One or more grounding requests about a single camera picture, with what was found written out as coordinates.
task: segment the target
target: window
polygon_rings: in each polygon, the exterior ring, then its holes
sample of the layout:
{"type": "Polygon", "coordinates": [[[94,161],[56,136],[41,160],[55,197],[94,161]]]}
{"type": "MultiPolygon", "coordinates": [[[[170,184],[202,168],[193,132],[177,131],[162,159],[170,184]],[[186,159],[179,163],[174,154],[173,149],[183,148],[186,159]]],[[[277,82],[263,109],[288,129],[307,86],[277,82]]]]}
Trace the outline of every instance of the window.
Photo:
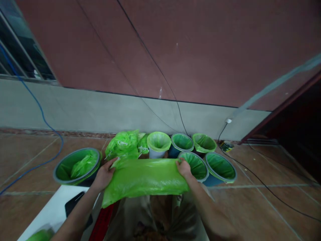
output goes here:
{"type": "MultiPolygon", "coordinates": [[[[13,0],[0,1],[0,45],[19,76],[31,81],[55,82],[52,71],[13,0]]],[[[0,51],[1,77],[16,78],[0,51]]]]}

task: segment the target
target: wall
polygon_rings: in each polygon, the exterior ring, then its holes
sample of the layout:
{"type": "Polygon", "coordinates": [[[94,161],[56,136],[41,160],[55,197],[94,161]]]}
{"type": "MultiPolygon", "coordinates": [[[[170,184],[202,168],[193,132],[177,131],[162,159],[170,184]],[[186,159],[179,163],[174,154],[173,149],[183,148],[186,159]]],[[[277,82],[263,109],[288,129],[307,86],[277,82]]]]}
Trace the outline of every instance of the wall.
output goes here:
{"type": "MultiPolygon", "coordinates": [[[[174,101],[143,100],[171,128],[162,123],[139,97],[76,90],[27,83],[40,101],[45,117],[57,130],[116,133],[140,129],[142,132],[184,132],[174,101]]],[[[47,129],[41,113],[19,81],[0,79],[0,127],[47,129]]],[[[180,102],[182,118],[189,135],[206,133],[217,139],[231,107],[180,102]]],[[[228,125],[221,139],[241,140],[269,115],[267,111],[246,110],[228,125]]]]}
{"type": "MultiPolygon", "coordinates": [[[[218,138],[235,108],[321,52],[319,5],[313,0],[120,3],[17,1],[61,85],[108,92],[35,86],[56,128],[173,132],[139,98],[126,96],[135,95],[154,98],[146,99],[151,109],[182,132],[177,105],[167,101],[174,93],[190,102],[180,102],[188,132],[218,138]]],[[[296,75],[254,103],[222,138],[240,140],[319,69],[296,75]]],[[[19,89],[16,83],[6,87],[19,89]]],[[[26,103],[14,99],[14,111],[3,106],[1,124],[44,128],[40,120],[19,119],[17,110],[35,111],[26,103]]]]}
{"type": "MultiPolygon", "coordinates": [[[[321,52],[317,1],[120,2],[181,101],[239,107],[321,52]]],[[[174,99],[116,0],[17,4],[63,86],[174,99]]],[[[252,108],[273,111],[319,69],[252,108]]]]}

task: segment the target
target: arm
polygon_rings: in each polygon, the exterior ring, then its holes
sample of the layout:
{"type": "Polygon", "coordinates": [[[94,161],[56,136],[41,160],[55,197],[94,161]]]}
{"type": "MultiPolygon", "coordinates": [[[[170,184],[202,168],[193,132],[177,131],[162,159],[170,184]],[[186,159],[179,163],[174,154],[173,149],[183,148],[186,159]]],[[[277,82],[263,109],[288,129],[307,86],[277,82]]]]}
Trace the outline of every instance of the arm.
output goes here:
{"type": "Polygon", "coordinates": [[[190,187],[197,211],[201,216],[202,223],[209,240],[239,241],[242,240],[228,218],[215,205],[210,196],[200,186],[191,173],[190,165],[181,158],[176,161],[180,174],[185,178],[190,187]]]}
{"type": "Polygon", "coordinates": [[[98,194],[108,186],[113,177],[115,169],[109,168],[115,160],[116,158],[108,161],[99,169],[93,184],[79,200],[51,241],[73,241],[81,239],[98,194]]]}

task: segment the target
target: hand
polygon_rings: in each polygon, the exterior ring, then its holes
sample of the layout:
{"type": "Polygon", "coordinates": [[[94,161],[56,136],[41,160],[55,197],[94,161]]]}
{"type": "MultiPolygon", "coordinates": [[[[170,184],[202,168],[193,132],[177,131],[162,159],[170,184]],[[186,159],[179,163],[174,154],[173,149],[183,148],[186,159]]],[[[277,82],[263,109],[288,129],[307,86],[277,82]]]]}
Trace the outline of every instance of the hand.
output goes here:
{"type": "Polygon", "coordinates": [[[193,176],[191,173],[191,167],[184,158],[180,158],[180,161],[176,161],[176,166],[179,173],[186,179],[193,176]]]}
{"type": "Polygon", "coordinates": [[[115,171],[115,168],[110,169],[110,167],[116,160],[117,157],[111,159],[98,170],[97,176],[93,184],[91,185],[93,189],[97,190],[98,192],[101,192],[109,185],[115,171]]]}

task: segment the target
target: tiled floor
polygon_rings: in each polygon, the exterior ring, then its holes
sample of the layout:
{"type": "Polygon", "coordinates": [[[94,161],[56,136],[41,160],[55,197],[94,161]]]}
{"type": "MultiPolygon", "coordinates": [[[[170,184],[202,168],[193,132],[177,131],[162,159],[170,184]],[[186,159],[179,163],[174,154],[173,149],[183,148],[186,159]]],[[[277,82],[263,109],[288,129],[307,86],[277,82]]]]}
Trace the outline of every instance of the tiled floor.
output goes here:
{"type": "MultiPolygon", "coordinates": [[[[61,158],[83,147],[103,150],[108,143],[108,139],[82,137],[64,137],[64,141],[57,159],[27,174],[0,196],[1,240],[17,240],[59,188],[52,172],[61,158]]],[[[0,189],[52,158],[59,147],[60,139],[52,136],[0,134],[0,189]]],[[[253,147],[296,172],[301,171],[279,147],[253,147]]],[[[321,219],[321,187],[311,186],[311,182],[249,146],[236,146],[229,155],[252,170],[280,199],[321,219]]],[[[230,161],[237,170],[237,180],[211,187],[210,192],[244,240],[321,240],[318,221],[287,207],[247,168],[230,161]]]]}

